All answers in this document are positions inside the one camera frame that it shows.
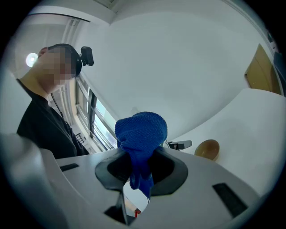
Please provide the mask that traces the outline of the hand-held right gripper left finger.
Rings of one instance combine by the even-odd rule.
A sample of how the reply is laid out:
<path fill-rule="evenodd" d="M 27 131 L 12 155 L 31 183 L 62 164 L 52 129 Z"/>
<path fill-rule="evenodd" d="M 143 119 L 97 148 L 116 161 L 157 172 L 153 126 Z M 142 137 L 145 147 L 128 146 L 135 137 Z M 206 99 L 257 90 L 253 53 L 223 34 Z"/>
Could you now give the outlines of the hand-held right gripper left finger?
<path fill-rule="evenodd" d="M 0 134 L 0 166 L 12 192 L 45 229 L 129 229 L 105 211 L 123 204 L 121 195 L 97 180 L 88 157 L 56 161 L 18 135 Z"/>

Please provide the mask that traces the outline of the dark round bowl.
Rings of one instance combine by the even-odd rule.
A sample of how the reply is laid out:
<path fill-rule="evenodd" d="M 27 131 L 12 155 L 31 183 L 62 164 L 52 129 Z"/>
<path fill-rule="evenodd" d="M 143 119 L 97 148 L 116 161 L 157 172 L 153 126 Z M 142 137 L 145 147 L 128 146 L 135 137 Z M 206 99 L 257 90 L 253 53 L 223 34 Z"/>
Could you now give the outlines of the dark round bowl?
<path fill-rule="evenodd" d="M 220 145 L 218 141 L 209 139 L 198 145 L 194 154 L 195 156 L 203 157 L 211 161 L 216 161 L 219 157 Z"/>

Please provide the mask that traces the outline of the round ceiling lamp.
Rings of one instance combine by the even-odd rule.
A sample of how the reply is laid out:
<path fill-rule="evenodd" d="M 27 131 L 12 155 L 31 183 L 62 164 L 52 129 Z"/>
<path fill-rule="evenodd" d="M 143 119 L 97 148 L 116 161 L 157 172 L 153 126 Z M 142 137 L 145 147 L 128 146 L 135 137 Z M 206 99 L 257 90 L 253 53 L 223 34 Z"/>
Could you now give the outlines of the round ceiling lamp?
<path fill-rule="evenodd" d="M 25 59 L 26 65 L 28 67 L 33 67 L 33 65 L 35 64 L 35 62 L 38 59 L 38 54 L 36 53 L 29 53 Z"/>

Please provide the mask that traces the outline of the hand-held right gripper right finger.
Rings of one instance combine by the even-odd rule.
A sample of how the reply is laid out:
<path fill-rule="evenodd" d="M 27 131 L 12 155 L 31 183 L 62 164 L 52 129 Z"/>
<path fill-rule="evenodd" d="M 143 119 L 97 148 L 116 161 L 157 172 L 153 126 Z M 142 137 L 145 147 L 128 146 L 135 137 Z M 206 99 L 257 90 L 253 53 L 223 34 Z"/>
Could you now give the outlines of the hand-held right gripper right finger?
<path fill-rule="evenodd" d="M 159 147 L 148 163 L 151 200 L 132 229 L 232 227 L 259 200 L 248 184 L 208 159 Z"/>

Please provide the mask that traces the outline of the large window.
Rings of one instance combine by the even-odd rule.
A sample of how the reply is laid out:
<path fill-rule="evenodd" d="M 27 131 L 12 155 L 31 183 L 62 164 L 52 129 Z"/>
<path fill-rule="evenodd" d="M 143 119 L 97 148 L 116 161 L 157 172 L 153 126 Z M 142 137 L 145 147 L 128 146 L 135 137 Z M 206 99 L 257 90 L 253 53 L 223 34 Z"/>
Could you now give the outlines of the large window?
<path fill-rule="evenodd" d="M 76 111 L 91 140 L 101 151 L 117 148 L 116 120 L 82 76 L 76 78 Z"/>

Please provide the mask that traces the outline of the blue cloth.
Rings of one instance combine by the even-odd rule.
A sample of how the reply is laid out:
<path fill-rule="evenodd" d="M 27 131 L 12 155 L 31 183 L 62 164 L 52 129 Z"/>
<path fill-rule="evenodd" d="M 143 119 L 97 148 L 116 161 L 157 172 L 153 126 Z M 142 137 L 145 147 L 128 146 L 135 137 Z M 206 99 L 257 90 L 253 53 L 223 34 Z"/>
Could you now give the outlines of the blue cloth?
<path fill-rule="evenodd" d="M 157 113 L 139 112 L 115 124 L 117 147 L 129 154 L 132 172 L 130 187 L 139 189 L 147 198 L 154 186 L 148 160 L 168 135 L 165 120 Z"/>

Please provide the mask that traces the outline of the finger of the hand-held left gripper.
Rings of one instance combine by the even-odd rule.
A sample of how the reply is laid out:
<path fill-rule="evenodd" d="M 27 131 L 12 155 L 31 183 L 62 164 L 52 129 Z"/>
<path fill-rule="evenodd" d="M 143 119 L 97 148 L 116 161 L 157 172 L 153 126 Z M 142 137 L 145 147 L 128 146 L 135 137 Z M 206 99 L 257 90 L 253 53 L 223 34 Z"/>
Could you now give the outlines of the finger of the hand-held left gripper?
<path fill-rule="evenodd" d="M 170 142 L 167 142 L 167 145 L 169 148 L 174 149 L 174 150 L 183 150 L 183 149 L 191 147 L 192 141 L 191 140 L 170 141 Z"/>

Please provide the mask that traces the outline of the person's black shirt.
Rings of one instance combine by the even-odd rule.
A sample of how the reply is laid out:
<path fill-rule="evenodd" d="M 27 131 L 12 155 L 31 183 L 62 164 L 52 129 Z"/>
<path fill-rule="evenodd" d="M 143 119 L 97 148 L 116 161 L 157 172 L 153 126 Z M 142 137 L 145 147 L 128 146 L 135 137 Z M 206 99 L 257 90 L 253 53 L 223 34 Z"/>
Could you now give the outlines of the person's black shirt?
<path fill-rule="evenodd" d="M 51 151 L 55 159 L 88 155 L 72 128 L 48 105 L 48 101 L 30 91 L 20 80 L 18 83 L 32 101 L 21 119 L 17 134 L 30 139 L 39 148 Z"/>

